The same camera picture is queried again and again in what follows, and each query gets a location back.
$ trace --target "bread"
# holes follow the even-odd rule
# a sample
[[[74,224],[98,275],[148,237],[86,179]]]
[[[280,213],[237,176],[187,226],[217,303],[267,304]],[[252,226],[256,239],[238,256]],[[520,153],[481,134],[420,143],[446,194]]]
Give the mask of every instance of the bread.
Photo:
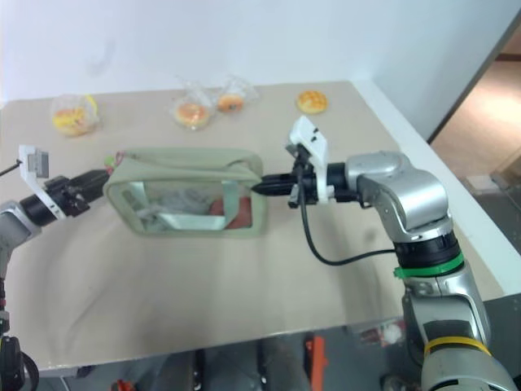
[[[244,99],[239,94],[223,94],[217,102],[220,112],[240,112],[243,109]]]
[[[319,91],[304,91],[297,98],[296,104],[306,114],[318,114],[327,109],[327,98]]]
[[[52,117],[56,129],[69,137],[81,136],[89,133],[92,125],[85,123],[85,110],[83,108],[64,108],[58,110]]]
[[[175,110],[175,117],[181,124],[197,128],[206,125],[210,119],[210,113],[205,106],[197,103],[184,103]]]

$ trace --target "orange object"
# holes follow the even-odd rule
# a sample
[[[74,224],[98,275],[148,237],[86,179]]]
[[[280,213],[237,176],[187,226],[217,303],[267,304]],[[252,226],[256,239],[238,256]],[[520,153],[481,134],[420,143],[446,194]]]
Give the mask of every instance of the orange object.
[[[176,109],[175,117],[183,125],[199,127],[208,122],[210,113],[200,104],[184,103]]]
[[[98,105],[90,95],[61,95],[53,99],[50,115],[55,128],[70,137],[89,133],[99,123]]]
[[[220,112],[240,112],[243,109],[244,99],[239,94],[224,94],[219,97],[217,108]]]
[[[118,380],[111,385],[110,391],[136,391],[136,388],[129,381]]]
[[[327,109],[327,98],[319,91],[304,91],[296,100],[299,109],[306,114],[318,114]]]
[[[225,205],[222,199],[216,200],[210,206],[209,214],[212,216],[224,216]],[[241,197],[239,200],[239,213],[228,226],[227,230],[236,230],[237,228],[244,228],[252,226],[252,200],[249,197]]]
[[[306,350],[310,358],[309,381],[312,391],[322,391],[324,368],[327,366],[326,342],[321,336],[314,336],[306,341]]]

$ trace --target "white wall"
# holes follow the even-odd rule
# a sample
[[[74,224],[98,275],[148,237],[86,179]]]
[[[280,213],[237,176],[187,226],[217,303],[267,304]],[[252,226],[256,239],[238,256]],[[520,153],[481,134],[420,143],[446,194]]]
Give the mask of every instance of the white wall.
[[[5,100],[374,76],[425,136],[517,0],[2,0]]]

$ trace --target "white bracket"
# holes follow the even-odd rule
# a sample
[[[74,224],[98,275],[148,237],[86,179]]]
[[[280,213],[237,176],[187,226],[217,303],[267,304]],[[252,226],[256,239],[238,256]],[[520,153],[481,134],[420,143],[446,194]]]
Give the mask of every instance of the white bracket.
[[[53,201],[52,198],[42,189],[38,183],[38,178],[49,177],[49,154],[40,151],[31,145],[20,145],[18,148],[20,165],[20,175],[25,183],[34,191],[36,197],[55,215],[57,219],[67,218],[63,210]]]
[[[315,168],[318,203],[327,204],[335,191],[333,186],[327,186],[327,140],[306,116],[293,125],[286,149],[294,156],[299,144],[309,152],[309,163]]]

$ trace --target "pastry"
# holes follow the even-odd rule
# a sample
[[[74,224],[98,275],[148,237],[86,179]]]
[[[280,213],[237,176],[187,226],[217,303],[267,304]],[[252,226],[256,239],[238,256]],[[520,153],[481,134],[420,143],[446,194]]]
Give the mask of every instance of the pastry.
[[[99,122],[98,106],[90,95],[62,95],[51,104],[52,123],[66,136],[89,133]]]
[[[175,117],[180,123],[191,128],[206,125],[210,113],[205,106],[197,103],[184,103],[176,108]]]
[[[243,105],[244,99],[239,94],[223,94],[217,102],[217,108],[220,112],[239,112]]]
[[[319,91],[304,91],[297,98],[296,104],[306,114],[318,114],[327,109],[327,98]]]

